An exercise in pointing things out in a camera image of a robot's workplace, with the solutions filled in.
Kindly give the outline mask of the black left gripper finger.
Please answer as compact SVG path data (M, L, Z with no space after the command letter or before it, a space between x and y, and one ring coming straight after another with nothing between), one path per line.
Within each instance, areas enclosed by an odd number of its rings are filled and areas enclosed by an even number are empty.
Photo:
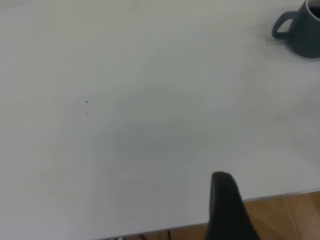
M231 174L211 175L207 240L259 240Z

